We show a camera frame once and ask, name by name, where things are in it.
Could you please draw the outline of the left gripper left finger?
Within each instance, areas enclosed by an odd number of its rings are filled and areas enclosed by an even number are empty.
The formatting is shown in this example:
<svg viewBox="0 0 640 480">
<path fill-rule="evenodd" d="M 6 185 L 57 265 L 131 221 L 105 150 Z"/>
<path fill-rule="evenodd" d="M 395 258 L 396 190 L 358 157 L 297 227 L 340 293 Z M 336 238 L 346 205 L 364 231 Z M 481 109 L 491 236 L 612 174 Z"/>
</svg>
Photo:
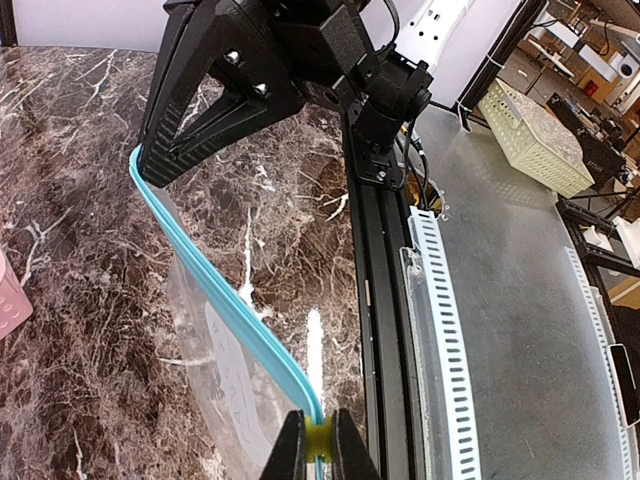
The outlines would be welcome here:
<svg viewBox="0 0 640 480">
<path fill-rule="evenodd" d="M 290 411 L 259 477 L 260 480 L 305 480 L 306 417 L 301 410 Z"/>
</svg>

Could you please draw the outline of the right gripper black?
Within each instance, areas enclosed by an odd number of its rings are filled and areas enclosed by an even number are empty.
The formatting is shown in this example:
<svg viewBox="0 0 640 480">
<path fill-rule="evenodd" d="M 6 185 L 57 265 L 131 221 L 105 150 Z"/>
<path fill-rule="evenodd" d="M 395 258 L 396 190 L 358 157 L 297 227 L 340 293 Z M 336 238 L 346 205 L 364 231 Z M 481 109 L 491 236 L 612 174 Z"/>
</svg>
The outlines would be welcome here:
<svg viewBox="0 0 640 480">
<path fill-rule="evenodd" d="M 348 108 L 379 89 L 365 1 L 171 1 L 139 134 L 142 178 L 165 187 L 219 150 L 298 113 Z M 206 77 L 221 96 L 180 127 Z"/>
</svg>

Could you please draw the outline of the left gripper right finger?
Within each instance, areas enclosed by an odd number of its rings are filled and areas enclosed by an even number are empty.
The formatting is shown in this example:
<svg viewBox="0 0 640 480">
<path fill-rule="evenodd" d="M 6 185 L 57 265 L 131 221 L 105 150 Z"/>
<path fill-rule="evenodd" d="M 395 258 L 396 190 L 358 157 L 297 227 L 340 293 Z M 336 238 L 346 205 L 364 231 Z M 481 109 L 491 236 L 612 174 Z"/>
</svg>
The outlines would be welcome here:
<svg viewBox="0 0 640 480">
<path fill-rule="evenodd" d="M 350 412 L 340 408 L 332 416 L 331 474 L 337 480 L 381 480 Z"/>
</svg>

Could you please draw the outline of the clear zip top bag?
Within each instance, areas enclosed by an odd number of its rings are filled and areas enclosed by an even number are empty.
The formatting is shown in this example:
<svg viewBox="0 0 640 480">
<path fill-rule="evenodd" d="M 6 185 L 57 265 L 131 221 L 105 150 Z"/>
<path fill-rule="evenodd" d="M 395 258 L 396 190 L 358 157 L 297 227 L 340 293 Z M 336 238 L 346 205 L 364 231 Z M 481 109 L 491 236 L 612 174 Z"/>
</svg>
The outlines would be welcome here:
<svg viewBox="0 0 640 480">
<path fill-rule="evenodd" d="M 189 382 L 221 462 L 233 479 L 256 479 L 284 424 L 302 411 L 324 422 L 307 375 L 184 231 L 168 194 L 129 173 L 173 248 L 168 296 Z"/>
</svg>

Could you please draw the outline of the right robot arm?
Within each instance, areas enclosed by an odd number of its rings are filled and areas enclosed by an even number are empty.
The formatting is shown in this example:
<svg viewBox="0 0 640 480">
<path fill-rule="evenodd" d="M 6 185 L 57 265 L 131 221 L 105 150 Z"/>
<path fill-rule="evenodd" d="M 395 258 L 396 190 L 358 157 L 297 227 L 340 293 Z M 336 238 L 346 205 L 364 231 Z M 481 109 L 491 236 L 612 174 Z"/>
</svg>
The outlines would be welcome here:
<svg viewBox="0 0 640 480">
<path fill-rule="evenodd" d="M 357 179 L 400 190 L 394 142 L 426 108 L 424 60 L 375 47 L 361 1 L 169 1 L 136 167 L 157 187 L 312 103 L 343 119 Z"/>
</svg>

